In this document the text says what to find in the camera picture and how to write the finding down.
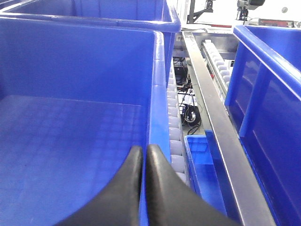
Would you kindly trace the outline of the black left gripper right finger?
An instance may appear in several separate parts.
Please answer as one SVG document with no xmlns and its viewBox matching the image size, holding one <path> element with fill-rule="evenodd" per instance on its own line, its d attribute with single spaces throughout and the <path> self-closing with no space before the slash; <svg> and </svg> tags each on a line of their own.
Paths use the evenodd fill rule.
<svg viewBox="0 0 301 226">
<path fill-rule="evenodd" d="M 155 144 L 147 147 L 145 180 L 151 226 L 237 225 L 185 185 Z"/>
</svg>

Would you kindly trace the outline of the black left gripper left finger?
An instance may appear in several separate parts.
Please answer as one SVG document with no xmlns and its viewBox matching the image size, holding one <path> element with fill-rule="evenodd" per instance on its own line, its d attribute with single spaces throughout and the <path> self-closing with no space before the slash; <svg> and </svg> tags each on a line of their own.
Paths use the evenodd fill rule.
<svg viewBox="0 0 301 226">
<path fill-rule="evenodd" d="M 143 151 L 132 146 L 110 182 L 57 226 L 138 226 Z"/>
</svg>

